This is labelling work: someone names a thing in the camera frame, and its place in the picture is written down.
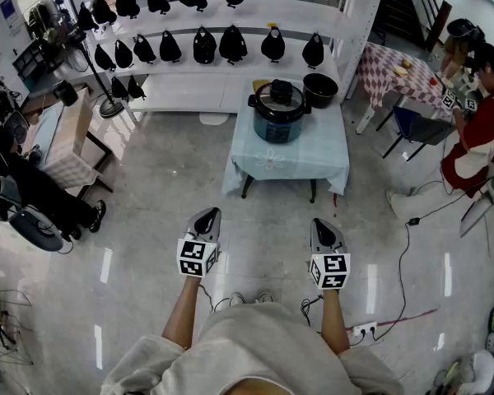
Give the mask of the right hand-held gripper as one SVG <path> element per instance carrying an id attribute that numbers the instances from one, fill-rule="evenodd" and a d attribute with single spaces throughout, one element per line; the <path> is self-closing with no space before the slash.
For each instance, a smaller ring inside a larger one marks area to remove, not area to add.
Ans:
<path id="1" fill-rule="evenodd" d="M 345 251 L 342 232 L 330 222 L 314 218 L 310 224 L 310 247 L 312 253 L 309 273 L 319 290 L 341 290 L 347 284 L 351 271 L 351 254 Z"/>

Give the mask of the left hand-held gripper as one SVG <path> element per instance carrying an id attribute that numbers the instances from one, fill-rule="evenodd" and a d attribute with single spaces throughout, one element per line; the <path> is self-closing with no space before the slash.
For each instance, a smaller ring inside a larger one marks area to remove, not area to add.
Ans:
<path id="1" fill-rule="evenodd" d="M 221 209 L 203 209 L 189 218 L 187 231 L 178 239 L 178 271 L 187 277 L 204 278 L 219 262 Z"/>

